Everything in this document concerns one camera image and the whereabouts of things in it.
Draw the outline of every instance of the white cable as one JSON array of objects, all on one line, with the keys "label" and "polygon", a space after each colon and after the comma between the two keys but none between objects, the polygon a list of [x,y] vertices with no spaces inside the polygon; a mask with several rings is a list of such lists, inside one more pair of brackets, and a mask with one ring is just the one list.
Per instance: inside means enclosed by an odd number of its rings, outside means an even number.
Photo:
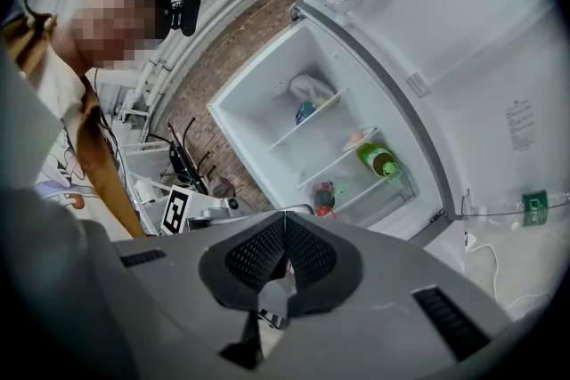
[{"label": "white cable", "polygon": [[[496,269],[495,269],[495,273],[494,273],[494,275],[493,275],[493,295],[494,295],[495,302],[496,302],[498,305],[500,305],[500,304],[499,304],[499,299],[498,299],[498,297],[497,297],[497,277],[499,276],[499,257],[497,256],[497,252],[496,252],[495,248],[494,248],[491,244],[482,244],[481,246],[478,246],[478,247],[476,247],[476,248],[466,248],[465,250],[466,250],[466,252],[472,253],[472,252],[476,252],[477,250],[479,250],[480,248],[483,248],[483,247],[489,247],[489,248],[491,249],[491,251],[493,252],[493,256],[495,257]],[[536,298],[536,297],[545,296],[545,295],[547,295],[550,299],[552,299],[552,295],[551,295],[549,292],[544,291],[544,292],[538,293],[538,294],[536,294],[536,295],[522,295],[522,296],[519,296],[519,297],[518,297],[515,301],[513,301],[512,303],[507,304],[507,305],[505,305],[505,306],[501,306],[501,307],[502,307],[504,310],[507,310],[511,305],[514,305],[514,304],[518,303],[521,299],[525,299],[525,298]]]},{"label": "white cable", "polygon": [[493,252],[493,256],[495,257],[496,268],[495,268],[495,274],[493,276],[493,296],[494,296],[495,302],[499,303],[499,299],[497,298],[497,276],[499,275],[499,257],[497,256],[497,252],[495,251],[495,247],[493,247],[491,244],[481,244],[481,246],[479,246],[479,247],[468,248],[465,250],[467,252],[476,252],[477,250],[479,250],[480,248],[483,248],[483,247],[489,247],[491,249],[491,251]]},{"label": "white cable", "polygon": [[513,301],[511,304],[507,304],[506,306],[503,307],[503,309],[508,309],[511,305],[518,303],[521,299],[524,298],[537,298],[539,296],[548,296],[550,299],[552,299],[552,295],[548,292],[548,291],[544,291],[542,293],[539,293],[537,295],[522,295],[519,296],[515,301]]}]

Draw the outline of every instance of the black vent grille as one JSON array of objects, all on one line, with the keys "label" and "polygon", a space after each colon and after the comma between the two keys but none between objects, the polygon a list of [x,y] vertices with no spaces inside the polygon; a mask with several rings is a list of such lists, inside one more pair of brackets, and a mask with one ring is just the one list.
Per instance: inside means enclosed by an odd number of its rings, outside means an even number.
[{"label": "black vent grille", "polygon": [[167,256],[167,254],[162,250],[154,249],[141,252],[140,254],[121,256],[121,261],[127,268],[131,268],[132,266],[138,266],[139,264],[154,262],[155,260],[164,258],[165,256]]},{"label": "black vent grille", "polygon": [[284,238],[285,223],[282,217],[228,252],[225,265],[236,279],[259,293],[271,279],[285,253]]},{"label": "black vent grille", "polygon": [[420,290],[413,297],[459,361],[489,343],[488,337],[439,288]]},{"label": "black vent grille", "polygon": [[316,237],[304,226],[287,220],[287,253],[295,268],[297,290],[318,282],[335,268],[337,253],[332,246]]}]

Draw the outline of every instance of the white bag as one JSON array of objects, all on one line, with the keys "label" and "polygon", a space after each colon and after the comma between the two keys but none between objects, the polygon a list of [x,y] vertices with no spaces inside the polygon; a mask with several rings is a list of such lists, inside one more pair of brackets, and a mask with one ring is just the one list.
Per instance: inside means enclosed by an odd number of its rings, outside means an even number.
[{"label": "white bag", "polygon": [[293,92],[299,104],[310,101],[317,109],[335,95],[329,85],[305,74],[291,79],[289,90]]}]

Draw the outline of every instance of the sticker label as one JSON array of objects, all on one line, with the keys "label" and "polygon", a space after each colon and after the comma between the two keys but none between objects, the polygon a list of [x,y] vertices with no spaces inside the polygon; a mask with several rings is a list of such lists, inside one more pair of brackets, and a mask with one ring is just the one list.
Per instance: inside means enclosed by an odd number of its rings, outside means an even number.
[{"label": "sticker label", "polygon": [[533,106],[529,100],[515,100],[506,111],[513,150],[528,150],[536,143]]},{"label": "sticker label", "polygon": [[182,231],[184,209],[187,201],[188,195],[174,189],[170,191],[170,198],[160,225],[163,230],[171,234]]},{"label": "sticker label", "polygon": [[523,205],[525,206],[524,227],[535,227],[546,223],[549,214],[549,198],[546,190],[523,195]]}]

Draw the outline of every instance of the person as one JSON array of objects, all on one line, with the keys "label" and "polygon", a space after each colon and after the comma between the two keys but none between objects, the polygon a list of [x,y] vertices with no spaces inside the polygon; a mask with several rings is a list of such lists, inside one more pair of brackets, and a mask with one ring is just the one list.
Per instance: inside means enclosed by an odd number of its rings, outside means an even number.
[{"label": "person", "polygon": [[61,25],[54,15],[34,12],[27,0],[24,6],[3,27],[4,42],[20,73],[63,127],[37,177],[36,191],[78,219],[99,222],[111,240],[145,236],[85,73],[132,60],[135,51],[164,40],[172,18],[170,0],[82,0]]}]

